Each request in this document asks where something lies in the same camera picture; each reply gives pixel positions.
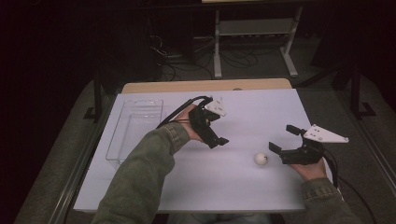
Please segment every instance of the person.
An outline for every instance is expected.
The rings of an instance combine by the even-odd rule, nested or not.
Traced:
[[[165,177],[175,166],[173,156],[190,140],[202,142],[186,121],[195,106],[188,106],[173,122],[143,137],[114,175],[92,223],[152,222],[160,204]],[[305,181],[302,184],[302,193],[307,223],[361,223],[327,178],[323,159],[317,164],[293,164],[290,167]],[[189,224],[192,220],[201,223],[195,216],[198,215],[174,214],[169,217],[168,223],[182,223],[183,220]],[[229,222],[217,222],[221,221],[219,217],[216,216],[214,223],[270,223],[265,214],[223,215],[224,220]]]

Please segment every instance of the white tabletop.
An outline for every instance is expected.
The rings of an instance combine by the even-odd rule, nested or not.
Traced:
[[[296,90],[191,91],[118,95],[74,209],[95,212],[116,170],[106,160],[111,137],[126,100],[163,100],[165,115],[196,96],[222,98],[227,115],[212,122],[219,137],[230,140],[210,149],[189,142],[176,155],[176,166],[165,178],[159,213],[275,212],[304,209],[302,179],[268,149],[273,142],[284,149],[301,146],[302,139],[286,132],[286,125],[311,125]],[[268,156],[265,165],[253,158]]]

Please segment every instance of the transparent tray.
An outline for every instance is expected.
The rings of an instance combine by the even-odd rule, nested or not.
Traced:
[[[125,101],[106,160],[118,169],[140,140],[160,124],[163,100]]]

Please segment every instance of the sleeve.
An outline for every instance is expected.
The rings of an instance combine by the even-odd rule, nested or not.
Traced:
[[[179,123],[147,133],[114,175],[92,223],[151,223],[173,155],[188,141]]]
[[[308,223],[362,223],[328,178],[309,180],[302,184],[302,191]]]

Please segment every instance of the white ball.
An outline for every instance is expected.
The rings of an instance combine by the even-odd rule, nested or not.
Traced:
[[[256,154],[256,156],[254,156],[254,161],[258,165],[264,165],[265,163],[267,163],[268,157],[264,153],[259,152]]]

